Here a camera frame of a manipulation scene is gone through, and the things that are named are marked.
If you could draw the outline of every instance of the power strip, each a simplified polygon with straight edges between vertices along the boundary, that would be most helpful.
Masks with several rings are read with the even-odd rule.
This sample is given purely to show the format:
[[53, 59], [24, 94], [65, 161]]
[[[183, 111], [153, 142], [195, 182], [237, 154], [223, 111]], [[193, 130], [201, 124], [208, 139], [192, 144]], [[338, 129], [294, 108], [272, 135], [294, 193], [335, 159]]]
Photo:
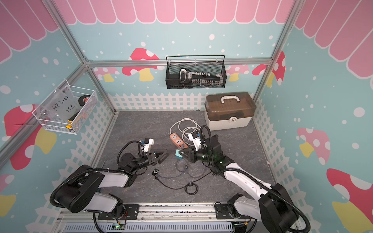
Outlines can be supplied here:
[[176, 133], [171, 134], [170, 139], [179, 149], [188, 148], [188, 145]]

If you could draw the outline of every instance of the tool holder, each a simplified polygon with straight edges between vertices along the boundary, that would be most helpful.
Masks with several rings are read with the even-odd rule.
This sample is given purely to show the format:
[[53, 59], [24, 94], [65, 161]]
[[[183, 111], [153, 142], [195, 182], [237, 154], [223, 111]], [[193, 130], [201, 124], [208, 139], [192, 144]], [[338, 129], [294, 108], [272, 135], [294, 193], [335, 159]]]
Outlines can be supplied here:
[[166, 57], [167, 89], [224, 88], [227, 74], [224, 55]]
[[[68, 107], [64, 103], [64, 99], [53, 98], [53, 93], [61, 90], [66, 96], [74, 98], [74, 101], [77, 102], [79, 97], [83, 95], [90, 95], [89, 99], [86, 101], [80, 111], [77, 113], [75, 118], [69, 122], [62, 120], [59, 115], [55, 114], [53, 109], [47, 108], [50, 104], [58, 104], [58, 108]], [[98, 97], [95, 90], [90, 90], [78, 86], [71, 86], [64, 80], [62, 82], [62, 88], [56, 88], [49, 96], [32, 112], [36, 117], [42, 127], [49, 131], [61, 132], [61, 133], [70, 133], [78, 134], [80, 129], [83, 127], [84, 122], [89, 118], [89, 115], [93, 111], [95, 105], [98, 103]]]

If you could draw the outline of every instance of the storage box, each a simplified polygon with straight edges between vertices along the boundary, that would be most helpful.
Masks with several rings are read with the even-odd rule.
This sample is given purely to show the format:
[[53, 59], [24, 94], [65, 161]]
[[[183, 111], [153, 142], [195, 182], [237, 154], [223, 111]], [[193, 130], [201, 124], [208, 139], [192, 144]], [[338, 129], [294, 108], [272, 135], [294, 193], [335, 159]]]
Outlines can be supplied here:
[[245, 127], [254, 116], [255, 103], [247, 92], [208, 95], [205, 119], [210, 130]]

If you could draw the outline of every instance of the box handle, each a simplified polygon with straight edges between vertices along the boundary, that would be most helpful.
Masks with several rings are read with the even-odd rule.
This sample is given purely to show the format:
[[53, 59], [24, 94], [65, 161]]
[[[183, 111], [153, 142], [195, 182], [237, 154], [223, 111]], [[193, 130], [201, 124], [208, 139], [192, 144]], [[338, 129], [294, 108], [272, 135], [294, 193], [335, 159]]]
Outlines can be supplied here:
[[236, 99], [237, 102], [239, 102], [239, 98], [235, 95], [226, 95], [226, 96], [223, 96], [222, 97], [222, 103], [224, 104], [224, 100], [228, 100], [228, 99]]

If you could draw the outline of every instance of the pink mushroom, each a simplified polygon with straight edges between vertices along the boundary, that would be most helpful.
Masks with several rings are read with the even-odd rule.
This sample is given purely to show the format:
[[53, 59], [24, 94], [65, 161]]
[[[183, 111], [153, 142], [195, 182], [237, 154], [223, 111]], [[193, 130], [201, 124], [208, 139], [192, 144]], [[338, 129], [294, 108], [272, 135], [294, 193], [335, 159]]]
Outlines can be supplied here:
[[262, 75], [266, 71], [267, 65], [260, 64], [257, 67], [255, 67], [252, 71], [253, 75]]
[[[159, 58], [149, 50], [136, 48], [128, 60], [159, 60]], [[152, 81], [154, 77], [150, 73], [150, 68], [158, 70], [164, 69], [163, 66], [123, 67], [122, 73], [130, 76], [139, 72], [140, 81]]]
[[0, 175], [0, 193], [14, 180], [14, 175]]
[[111, 74], [119, 74], [119, 71], [115, 67], [96, 67], [93, 69], [99, 80], [104, 77], [105, 82], [114, 82]]
[[[262, 75], [266, 69], [266, 65], [258, 65], [253, 70], [253, 75]], [[272, 87], [272, 81], [274, 77], [276, 77], [277, 84], [280, 86], [283, 81], [283, 77], [285, 75], [285, 53], [281, 51], [280, 56], [275, 64], [275, 67], [273, 68], [271, 74], [269, 75], [269, 79], [267, 80], [267, 87]]]
[[[14, 175], [0, 175], [0, 193], [14, 180]], [[0, 217], [8, 214], [13, 204], [16, 202], [16, 195], [0, 195]]]
[[225, 68], [227, 72], [227, 76], [230, 75], [230, 78], [228, 81], [235, 82], [238, 80], [238, 74], [244, 73], [248, 74], [250, 72], [248, 65], [231, 65]]
[[326, 176], [330, 184], [348, 200], [344, 203], [332, 202], [344, 227], [349, 232], [373, 230], [372, 184], [336, 169], [328, 169]]
[[[22, 105], [5, 114], [4, 123], [7, 136], [3, 137], [3, 141], [8, 140], [29, 119], [34, 107], [32, 104]], [[39, 125], [10, 158], [12, 167], [15, 170], [24, 169], [31, 161], [35, 145], [47, 154], [56, 140], [57, 135], [55, 133], [48, 132]]]
[[321, 165], [325, 165], [330, 156], [330, 142], [327, 134], [321, 130], [298, 128], [298, 136], [297, 139], [301, 138], [305, 141], [299, 145], [303, 155], [308, 158], [315, 151]]

